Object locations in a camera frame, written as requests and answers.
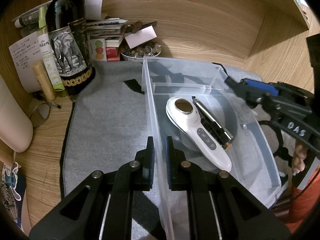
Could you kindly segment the orange jacket sleeve forearm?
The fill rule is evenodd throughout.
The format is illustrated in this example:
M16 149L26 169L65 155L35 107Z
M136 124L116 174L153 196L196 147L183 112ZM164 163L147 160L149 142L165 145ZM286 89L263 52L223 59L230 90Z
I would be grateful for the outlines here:
M309 187L303 190L291 187L291 205L285 225L294 233L304 218L310 213L319 198L319 167L308 181Z

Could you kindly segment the person right hand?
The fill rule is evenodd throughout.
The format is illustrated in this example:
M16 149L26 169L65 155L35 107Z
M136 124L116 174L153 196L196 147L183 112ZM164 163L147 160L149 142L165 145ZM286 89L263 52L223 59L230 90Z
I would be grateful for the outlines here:
M295 151L292 158L292 169L295 173L300 173L305 169L304 160L307 157L307 146L301 141L296 141Z

